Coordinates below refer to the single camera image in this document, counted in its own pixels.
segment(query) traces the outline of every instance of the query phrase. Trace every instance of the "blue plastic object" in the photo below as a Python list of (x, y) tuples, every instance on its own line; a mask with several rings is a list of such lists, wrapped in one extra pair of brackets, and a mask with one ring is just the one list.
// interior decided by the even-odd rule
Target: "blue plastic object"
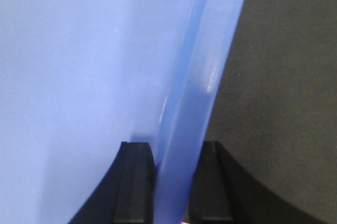
[(182, 219), (243, 0), (0, 0), (0, 223), (67, 223), (121, 141)]

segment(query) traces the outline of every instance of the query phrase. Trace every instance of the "gray fabric surface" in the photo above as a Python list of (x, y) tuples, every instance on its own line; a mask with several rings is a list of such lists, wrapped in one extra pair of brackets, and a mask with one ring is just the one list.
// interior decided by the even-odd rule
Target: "gray fabric surface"
[(207, 139), (337, 223), (337, 0), (245, 0)]

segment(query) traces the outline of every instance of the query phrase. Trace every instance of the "dark gray background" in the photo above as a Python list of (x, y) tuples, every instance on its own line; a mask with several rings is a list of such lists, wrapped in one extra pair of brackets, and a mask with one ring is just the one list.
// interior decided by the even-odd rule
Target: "dark gray background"
[(337, 0), (245, 0), (208, 132), (258, 181), (337, 223)]

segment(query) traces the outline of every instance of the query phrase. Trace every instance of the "light blue plastic sheet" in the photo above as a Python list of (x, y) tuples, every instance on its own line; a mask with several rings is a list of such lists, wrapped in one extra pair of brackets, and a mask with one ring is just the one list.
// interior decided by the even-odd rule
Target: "light blue plastic sheet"
[(181, 221), (243, 0), (0, 0), (0, 223), (67, 223), (121, 141)]

